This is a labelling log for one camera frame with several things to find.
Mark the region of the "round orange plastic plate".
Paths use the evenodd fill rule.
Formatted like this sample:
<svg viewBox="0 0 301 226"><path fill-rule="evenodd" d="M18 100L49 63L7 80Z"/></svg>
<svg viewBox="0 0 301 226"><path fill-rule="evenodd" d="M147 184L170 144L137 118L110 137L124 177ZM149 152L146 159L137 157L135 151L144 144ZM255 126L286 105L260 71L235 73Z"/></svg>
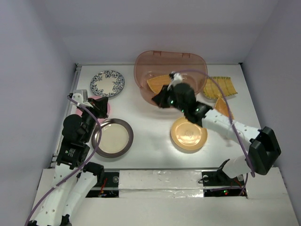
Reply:
<svg viewBox="0 0 301 226"><path fill-rule="evenodd" d="M208 138L206 128L189 122L185 117L178 118L172 124L170 135L173 142L186 151L201 149Z"/></svg>

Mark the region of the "rectangular green bamboo tray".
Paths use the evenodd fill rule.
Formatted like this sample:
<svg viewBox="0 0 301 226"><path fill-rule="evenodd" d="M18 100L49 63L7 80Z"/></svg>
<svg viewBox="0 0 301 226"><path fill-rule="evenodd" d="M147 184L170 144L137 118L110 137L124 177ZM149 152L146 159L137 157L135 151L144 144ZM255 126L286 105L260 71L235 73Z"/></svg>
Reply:
<svg viewBox="0 0 301 226"><path fill-rule="evenodd" d="M230 97L237 94L236 89L232 83L231 77L212 77L207 79L206 84L203 89L205 97L208 99L218 99L222 97L222 90L225 97Z"/></svg>

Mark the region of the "triangular woven bamboo plate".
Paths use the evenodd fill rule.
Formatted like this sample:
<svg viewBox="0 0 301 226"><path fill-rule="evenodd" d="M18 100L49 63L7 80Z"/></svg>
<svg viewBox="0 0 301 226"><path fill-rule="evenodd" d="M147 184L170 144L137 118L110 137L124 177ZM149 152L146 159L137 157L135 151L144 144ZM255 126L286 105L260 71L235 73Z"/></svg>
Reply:
<svg viewBox="0 0 301 226"><path fill-rule="evenodd" d="M170 82L171 79L168 74L153 77L147 80L147 84L149 85L149 88L155 94L158 94L162 90L162 87L164 85L169 85Z"/></svg>

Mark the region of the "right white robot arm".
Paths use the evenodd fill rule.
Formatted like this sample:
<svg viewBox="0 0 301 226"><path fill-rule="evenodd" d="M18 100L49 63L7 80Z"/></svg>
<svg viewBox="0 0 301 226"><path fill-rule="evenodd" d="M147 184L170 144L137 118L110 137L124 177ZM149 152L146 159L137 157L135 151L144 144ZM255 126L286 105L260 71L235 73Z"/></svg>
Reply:
<svg viewBox="0 0 301 226"><path fill-rule="evenodd" d="M174 107L189 122L213 130L240 145L242 156L226 159L215 172L201 179L202 182L226 185L239 175L266 175L281 155L273 129L249 127L223 115L211 106L197 101L194 91L187 83L164 85L152 101L160 108Z"/></svg>

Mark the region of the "boat shaped woven plate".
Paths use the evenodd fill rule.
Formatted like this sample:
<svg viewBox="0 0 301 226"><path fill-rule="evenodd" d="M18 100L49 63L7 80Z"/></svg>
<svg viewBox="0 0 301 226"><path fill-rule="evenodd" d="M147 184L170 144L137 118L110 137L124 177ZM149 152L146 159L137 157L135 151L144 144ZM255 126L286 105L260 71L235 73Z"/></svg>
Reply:
<svg viewBox="0 0 301 226"><path fill-rule="evenodd" d="M228 111L226 101L222 98L222 96L219 96L218 99L216 100L214 109L217 110L219 113L227 117L232 117L232 119L234 119L232 111L230 112Z"/></svg>

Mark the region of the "blue floral ceramic plate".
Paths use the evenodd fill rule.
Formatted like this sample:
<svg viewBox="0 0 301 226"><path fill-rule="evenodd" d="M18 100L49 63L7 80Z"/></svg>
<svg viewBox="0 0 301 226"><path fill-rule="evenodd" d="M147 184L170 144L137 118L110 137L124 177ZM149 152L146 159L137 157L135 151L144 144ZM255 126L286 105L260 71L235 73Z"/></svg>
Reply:
<svg viewBox="0 0 301 226"><path fill-rule="evenodd" d="M123 90L124 86L123 75L114 70L99 72L90 82L92 93L99 97L114 97Z"/></svg>

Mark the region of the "dark rimmed cream plate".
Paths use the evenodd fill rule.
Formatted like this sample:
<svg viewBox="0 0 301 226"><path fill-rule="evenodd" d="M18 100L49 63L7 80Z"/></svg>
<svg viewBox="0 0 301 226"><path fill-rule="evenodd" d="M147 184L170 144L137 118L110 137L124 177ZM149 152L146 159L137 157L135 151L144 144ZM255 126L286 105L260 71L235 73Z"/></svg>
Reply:
<svg viewBox="0 0 301 226"><path fill-rule="evenodd" d="M96 126L91 137L92 147L104 158L118 158L132 146L134 132L122 119L107 119Z"/></svg>

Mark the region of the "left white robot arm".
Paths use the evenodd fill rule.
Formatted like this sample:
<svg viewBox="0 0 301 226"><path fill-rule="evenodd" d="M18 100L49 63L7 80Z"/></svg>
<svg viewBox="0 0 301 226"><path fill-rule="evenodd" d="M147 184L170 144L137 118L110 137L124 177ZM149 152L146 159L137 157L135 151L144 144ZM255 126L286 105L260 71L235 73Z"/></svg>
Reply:
<svg viewBox="0 0 301 226"><path fill-rule="evenodd" d="M32 212L39 212L29 215L27 226L71 226L88 192L104 181L104 167L90 161L87 143L94 128L101 126L99 119L108 117L108 98L83 99L71 94L68 99L82 114L71 114L63 121L51 188L33 207Z"/></svg>

